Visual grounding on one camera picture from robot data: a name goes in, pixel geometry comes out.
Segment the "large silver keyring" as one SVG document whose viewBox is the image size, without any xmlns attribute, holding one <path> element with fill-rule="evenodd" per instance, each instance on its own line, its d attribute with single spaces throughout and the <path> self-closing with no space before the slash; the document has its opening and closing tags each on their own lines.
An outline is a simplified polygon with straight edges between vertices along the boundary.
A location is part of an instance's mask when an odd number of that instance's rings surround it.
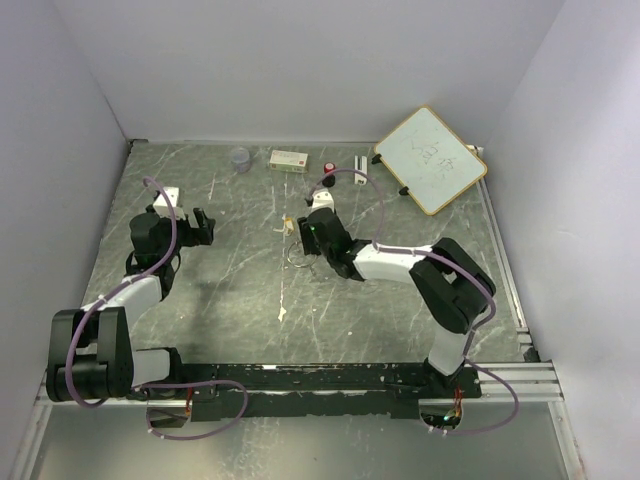
<svg viewBox="0 0 640 480">
<path fill-rule="evenodd" d="M 318 258 L 318 255 L 305 254 L 300 240 L 291 243 L 285 251 L 285 260 L 294 269 L 309 269 L 316 263 Z"/>
</svg>

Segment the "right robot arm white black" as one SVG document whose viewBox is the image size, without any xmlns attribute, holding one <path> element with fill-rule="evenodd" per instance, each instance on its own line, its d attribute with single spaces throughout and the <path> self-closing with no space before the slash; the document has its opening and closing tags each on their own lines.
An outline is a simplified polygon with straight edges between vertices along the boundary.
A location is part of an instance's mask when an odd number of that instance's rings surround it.
<svg viewBox="0 0 640 480">
<path fill-rule="evenodd" d="M 297 224 L 303 252 L 323 256 L 338 276 L 416 288 L 437 324 L 423 363 L 425 388 L 439 398 L 455 390 L 475 334 L 474 323 L 483 313 L 496 313 L 495 284 L 474 259 L 451 238 L 414 248 L 354 239 L 328 207 L 298 218 Z"/>
</svg>

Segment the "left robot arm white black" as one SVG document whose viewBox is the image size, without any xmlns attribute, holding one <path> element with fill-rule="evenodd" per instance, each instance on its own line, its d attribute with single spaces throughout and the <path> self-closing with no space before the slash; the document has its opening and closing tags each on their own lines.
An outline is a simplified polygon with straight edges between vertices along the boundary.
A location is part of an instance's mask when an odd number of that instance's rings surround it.
<svg viewBox="0 0 640 480">
<path fill-rule="evenodd" d="M 215 221 L 204 210 L 178 218 L 160 215 L 153 207 L 129 222 L 133 251 L 125 262 L 125 277 L 114 294 L 77 309 L 57 312 L 52 319 L 46 369 L 46 392 L 53 402 L 72 401 L 66 384 L 66 360 L 74 334 L 71 378 L 82 400 L 120 398 L 145 384 L 162 398 L 181 395 L 187 375 L 174 347 L 135 351 L 130 328 L 170 293 L 180 268 L 183 247 L 209 246 Z"/>
</svg>

